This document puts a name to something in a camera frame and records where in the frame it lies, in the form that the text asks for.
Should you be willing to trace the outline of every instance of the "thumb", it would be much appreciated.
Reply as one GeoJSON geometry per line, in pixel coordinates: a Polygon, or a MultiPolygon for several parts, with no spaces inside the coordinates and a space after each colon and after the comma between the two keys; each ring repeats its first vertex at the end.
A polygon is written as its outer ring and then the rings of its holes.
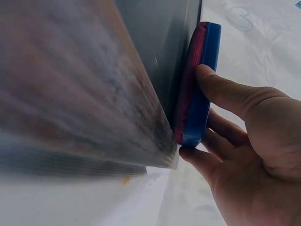
{"type": "Polygon", "coordinates": [[[212,187],[214,182],[214,172],[222,164],[215,156],[210,153],[188,147],[181,147],[179,155],[185,161],[193,165],[193,167],[202,174],[210,187],[212,187]]]}
{"type": "Polygon", "coordinates": [[[204,95],[214,104],[242,120],[261,102],[273,97],[287,97],[271,87],[250,87],[221,78],[207,65],[197,68],[197,81],[204,95]]]}
{"type": "Polygon", "coordinates": [[[213,193],[238,171],[231,161],[220,162],[214,155],[195,148],[181,147],[179,154],[202,174],[213,193]]]}

